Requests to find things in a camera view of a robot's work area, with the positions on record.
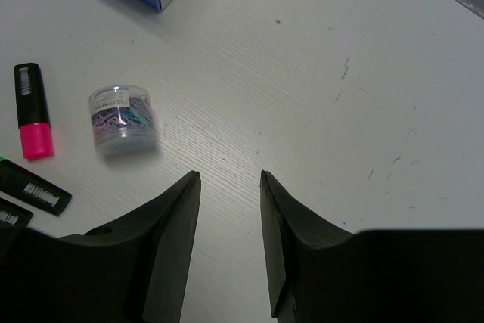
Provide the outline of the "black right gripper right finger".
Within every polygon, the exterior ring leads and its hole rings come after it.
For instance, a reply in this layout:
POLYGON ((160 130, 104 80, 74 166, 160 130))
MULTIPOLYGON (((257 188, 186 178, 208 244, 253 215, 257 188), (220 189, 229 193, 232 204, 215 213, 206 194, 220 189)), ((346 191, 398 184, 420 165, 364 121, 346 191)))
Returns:
POLYGON ((269 172, 260 210, 271 316, 279 322, 363 320, 363 236, 300 203, 269 172))

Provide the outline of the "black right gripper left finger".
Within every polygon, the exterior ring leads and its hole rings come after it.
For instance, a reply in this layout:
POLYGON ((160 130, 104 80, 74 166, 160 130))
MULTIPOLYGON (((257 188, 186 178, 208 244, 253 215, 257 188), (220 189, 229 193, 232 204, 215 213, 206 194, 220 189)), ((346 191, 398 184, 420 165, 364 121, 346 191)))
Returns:
POLYGON ((200 207, 190 171, 158 197, 85 234, 60 238, 67 275, 58 322, 178 322, 200 207))

